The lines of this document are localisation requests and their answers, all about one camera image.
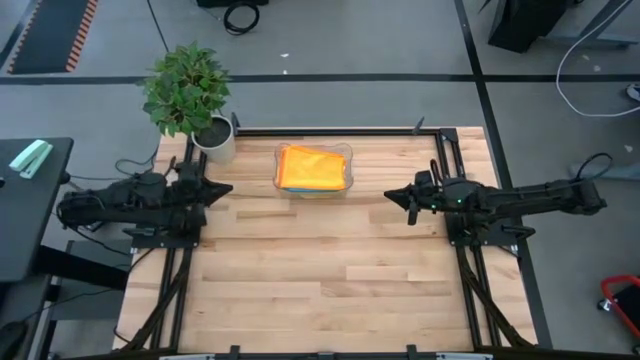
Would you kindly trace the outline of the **green leafy plant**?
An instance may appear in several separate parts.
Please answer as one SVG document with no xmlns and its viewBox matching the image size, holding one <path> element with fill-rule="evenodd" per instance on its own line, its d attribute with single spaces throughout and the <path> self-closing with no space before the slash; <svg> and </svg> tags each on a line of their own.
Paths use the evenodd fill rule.
<svg viewBox="0 0 640 360">
<path fill-rule="evenodd" d="M 230 96 L 228 71 L 215 55 L 195 42 L 178 45 L 140 83 L 146 97 L 143 111 L 162 135 L 197 135 L 212 126 L 212 115 Z"/>
</svg>

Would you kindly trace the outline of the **mint green stapler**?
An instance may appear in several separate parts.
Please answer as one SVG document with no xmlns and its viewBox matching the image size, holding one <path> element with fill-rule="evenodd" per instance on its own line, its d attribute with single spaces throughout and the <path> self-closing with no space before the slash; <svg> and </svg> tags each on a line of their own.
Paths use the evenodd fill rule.
<svg viewBox="0 0 640 360">
<path fill-rule="evenodd" d="M 49 142 L 34 140 L 9 163 L 9 168 L 18 172 L 21 178 L 32 179 L 52 150 L 53 145 Z"/>
</svg>

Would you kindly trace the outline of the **white plant pot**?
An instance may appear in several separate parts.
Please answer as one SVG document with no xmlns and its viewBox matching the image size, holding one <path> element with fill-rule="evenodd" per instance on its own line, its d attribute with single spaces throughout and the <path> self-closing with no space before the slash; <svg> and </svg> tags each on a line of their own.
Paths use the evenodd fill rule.
<svg viewBox="0 0 640 360">
<path fill-rule="evenodd" d="M 208 158 L 217 164 L 228 164 L 235 157 L 236 128 L 224 116 L 212 115 L 211 124 L 191 134 L 191 140 Z"/>
</svg>

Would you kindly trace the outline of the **black orange-edged floor mat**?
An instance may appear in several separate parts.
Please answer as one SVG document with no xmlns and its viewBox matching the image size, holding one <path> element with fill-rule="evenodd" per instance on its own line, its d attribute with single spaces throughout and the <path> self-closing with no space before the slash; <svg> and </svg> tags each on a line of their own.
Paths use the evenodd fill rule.
<svg viewBox="0 0 640 360">
<path fill-rule="evenodd" d="M 37 0 L 7 73 L 73 72 L 97 10 L 98 0 Z"/>
</svg>

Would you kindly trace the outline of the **clear plastic bin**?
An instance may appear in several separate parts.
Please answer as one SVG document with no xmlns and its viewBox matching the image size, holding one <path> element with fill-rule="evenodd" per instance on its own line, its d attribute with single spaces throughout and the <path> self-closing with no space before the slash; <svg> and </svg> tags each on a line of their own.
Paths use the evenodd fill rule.
<svg viewBox="0 0 640 360">
<path fill-rule="evenodd" d="M 338 194 L 295 194 L 284 191 L 283 188 L 280 188 L 276 184 L 277 170 L 279 167 L 279 156 L 281 155 L 282 149 L 287 145 L 299 145 L 304 147 L 309 147 L 316 150 L 324 150 L 328 152 L 338 153 L 344 155 L 347 164 L 345 170 L 345 178 L 347 182 L 347 187 L 344 189 L 344 192 Z M 334 145 L 302 145 L 302 144 L 290 144 L 290 143 L 281 143 L 276 146 L 274 150 L 274 175 L 273 175 L 273 185 L 274 187 L 280 191 L 283 196 L 289 198 L 303 198 L 303 199 L 322 199 L 322 198 L 333 198 L 333 197 L 344 197 L 346 192 L 351 188 L 354 182 L 354 177 L 352 174 L 352 160 L 353 160 L 353 151 L 352 148 L 346 143 L 338 143 Z"/>
</svg>

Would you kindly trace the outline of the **black metal table frame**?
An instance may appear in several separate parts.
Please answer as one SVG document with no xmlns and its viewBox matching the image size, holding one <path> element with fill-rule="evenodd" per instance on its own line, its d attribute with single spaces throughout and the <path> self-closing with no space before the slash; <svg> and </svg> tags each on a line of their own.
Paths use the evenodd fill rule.
<svg viewBox="0 0 640 360">
<path fill-rule="evenodd" d="M 348 145 L 351 188 L 323 198 L 274 186 L 282 144 Z M 384 197 L 433 158 L 460 155 L 470 178 L 495 176 L 480 127 L 244 129 L 208 177 L 233 191 L 207 212 L 155 347 L 212 360 L 426 360 L 491 343 L 480 302 L 462 286 L 442 215 L 416 225 Z"/>
</svg>

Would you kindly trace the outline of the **red framed black cart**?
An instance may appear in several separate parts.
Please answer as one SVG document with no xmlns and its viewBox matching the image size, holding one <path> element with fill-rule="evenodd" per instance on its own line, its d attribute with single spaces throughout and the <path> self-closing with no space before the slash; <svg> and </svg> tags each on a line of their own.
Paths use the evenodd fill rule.
<svg viewBox="0 0 640 360">
<path fill-rule="evenodd" d="M 603 298 L 597 309 L 615 312 L 630 332 L 640 339 L 640 276 L 616 275 L 600 283 Z"/>
</svg>

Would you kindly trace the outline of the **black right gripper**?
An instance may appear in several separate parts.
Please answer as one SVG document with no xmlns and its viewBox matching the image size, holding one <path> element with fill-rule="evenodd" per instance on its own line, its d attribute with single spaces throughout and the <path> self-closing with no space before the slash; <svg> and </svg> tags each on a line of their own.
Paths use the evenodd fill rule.
<svg viewBox="0 0 640 360">
<path fill-rule="evenodd" d="M 433 174 L 432 178 L 437 191 L 431 196 L 418 197 L 414 193 L 413 184 L 400 189 L 387 190 L 384 195 L 404 210 L 412 209 L 413 215 L 417 215 L 421 210 L 429 210 L 433 213 L 460 212 L 464 208 L 466 199 L 482 187 L 482 184 L 464 178 L 444 179 L 443 183 L 437 183 Z"/>
</svg>

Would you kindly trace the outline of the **black side desk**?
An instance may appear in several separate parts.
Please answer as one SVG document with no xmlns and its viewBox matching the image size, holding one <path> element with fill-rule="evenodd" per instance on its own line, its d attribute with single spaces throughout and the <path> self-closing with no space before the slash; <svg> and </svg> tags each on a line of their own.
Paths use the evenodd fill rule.
<svg viewBox="0 0 640 360">
<path fill-rule="evenodd" d="M 10 169 L 10 162 L 32 138 L 0 139 L 0 283 L 18 282 L 31 273 L 46 225 L 66 170 L 74 140 L 48 138 L 53 146 L 30 179 Z"/>
</svg>

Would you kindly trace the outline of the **black floor cabinet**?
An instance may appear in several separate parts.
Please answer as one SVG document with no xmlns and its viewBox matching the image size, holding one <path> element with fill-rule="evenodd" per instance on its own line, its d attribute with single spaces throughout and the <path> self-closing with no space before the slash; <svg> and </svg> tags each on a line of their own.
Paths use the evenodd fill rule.
<svg viewBox="0 0 640 360">
<path fill-rule="evenodd" d="M 525 53 L 540 37 L 547 36 L 568 8 L 584 0 L 497 0 L 488 44 Z"/>
</svg>

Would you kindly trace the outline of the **grey floor bar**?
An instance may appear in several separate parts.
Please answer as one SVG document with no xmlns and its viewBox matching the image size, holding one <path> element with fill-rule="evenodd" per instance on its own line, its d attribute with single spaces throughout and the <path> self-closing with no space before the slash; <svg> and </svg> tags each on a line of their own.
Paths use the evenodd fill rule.
<svg viewBox="0 0 640 360">
<path fill-rule="evenodd" d="M 573 164 L 569 174 L 580 178 L 602 177 L 611 180 L 640 181 L 640 162 L 631 165 Z"/>
</svg>

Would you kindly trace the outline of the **orange microfiber towel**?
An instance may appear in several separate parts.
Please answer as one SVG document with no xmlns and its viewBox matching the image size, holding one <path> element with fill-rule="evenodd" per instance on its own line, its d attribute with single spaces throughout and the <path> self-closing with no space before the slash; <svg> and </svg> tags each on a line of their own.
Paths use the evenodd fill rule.
<svg viewBox="0 0 640 360">
<path fill-rule="evenodd" d="M 344 155 L 287 145 L 279 160 L 276 184 L 280 188 L 339 191 L 347 187 Z"/>
</svg>

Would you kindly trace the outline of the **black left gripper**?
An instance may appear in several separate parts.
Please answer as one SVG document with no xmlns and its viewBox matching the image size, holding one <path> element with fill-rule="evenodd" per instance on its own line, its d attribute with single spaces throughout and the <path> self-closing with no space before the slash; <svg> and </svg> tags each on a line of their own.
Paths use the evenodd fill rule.
<svg viewBox="0 0 640 360">
<path fill-rule="evenodd" d="M 211 206 L 233 190 L 232 185 L 204 178 L 197 163 L 181 162 L 174 170 L 178 178 L 170 188 L 172 211 L 203 213 L 205 206 Z"/>
</svg>

